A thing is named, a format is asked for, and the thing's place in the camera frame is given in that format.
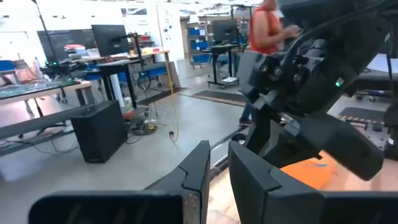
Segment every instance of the black box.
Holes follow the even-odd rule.
[[[104,101],[71,122],[81,153],[89,163],[105,163],[127,140],[117,101]]]

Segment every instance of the jeans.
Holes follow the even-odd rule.
[[[246,105],[244,105],[244,108],[243,108],[241,119],[243,119],[243,120],[249,119],[250,114],[251,114],[251,106],[249,103],[246,103]]]

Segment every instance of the black floor mat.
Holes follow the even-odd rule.
[[[234,93],[223,93],[220,91],[205,90],[194,94],[193,97],[235,106],[244,106],[246,104],[245,96]]]
[[[187,88],[174,88],[174,94],[179,93],[183,90],[186,90]],[[162,93],[156,94],[154,96],[148,97],[147,99],[141,100],[139,102],[137,102],[138,105],[144,105],[144,106],[148,106],[152,103],[156,103],[158,101],[161,100],[165,100],[166,98],[168,98],[169,96],[172,95],[172,91],[168,90],[168,91],[164,91]]]
[[[385,112],[383,111],[367,110],[361,108],[345,108],[339,114],[339,118],[360,122],[383,122],[384,113]]]

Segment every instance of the woman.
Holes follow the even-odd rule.
[[[272,54],[282,50],[284,40],[298,37],[300,28],[297,26],[288,26],[282,29],[279,18],[273,11],[277,9],[276,0],[263,0],[261,6],[254,11],[250,21],[250,45],[255,52],[262,54]],[[250,126],[249,119],[251,107],[249,104],[243,109],[239,124],[241,126]]]

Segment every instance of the concrete floor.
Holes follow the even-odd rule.
[[[142,137],[135,144],[124,144],[105,164],[86,164],[80,150],[60,156],[42,154],[33,147],[0,157],[0,217],[2,224],[26,223],[30,206],[39,198],[59,190],[140,190],[161,178],[181,162],[201,141],[214,145],[238,128],[242,107],[190,98],[198,91],[206,90],[209,66],[192,70],[186,62],[179,62],[181,86],[189,88],[184,95],[157,104],[160,118],[176,130],[177,147],[169,139],[169,129],[161,127],[155,134]],[[218,87],[211,89],[221,91]],[[226,91],[236,92],[238,88]],[[96,92],[98,101],[102,99]],[[77,105],[76,96],[68,93],[71,105]],[[40,101],[45,114],[70,108],[53,98]],[[387,103],[356,102],[342,98],[331,109],[337,115],[347,106],[385,110]],[[23,102],[0,108],[0,126],[30,119]],[[76,142],[74,134],[54,140],[59,151],[68,150]],[[226,154],[227,144],[217,147],[212,155]],[[41,151],[53,152],[50,142],[37,146]]]

